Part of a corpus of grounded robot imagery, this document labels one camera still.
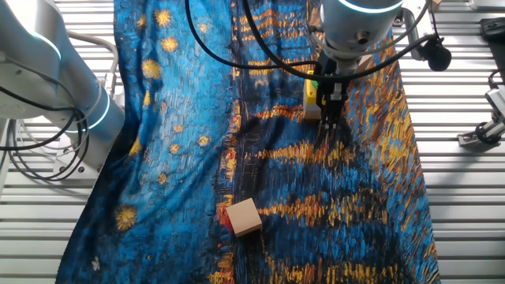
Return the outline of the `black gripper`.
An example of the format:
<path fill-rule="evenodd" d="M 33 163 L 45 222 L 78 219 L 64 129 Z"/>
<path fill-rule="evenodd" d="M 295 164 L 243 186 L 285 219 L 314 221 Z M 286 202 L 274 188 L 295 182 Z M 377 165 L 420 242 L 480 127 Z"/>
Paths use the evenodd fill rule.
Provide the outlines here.
<path fill-rule="evenodd" d="M 317 76 L 335 76 L 337 62 L 329 58 L 323 51 L 320 52 L 318 64 L 314 69 Z M 321 107 L 320 125 L 325 129 L 335 129 L 341 114 L 341 101 L 348 99 L 347 87 L 349 83 L 335 83 L 330 81 L 317 81 L 316 105 Z"/>

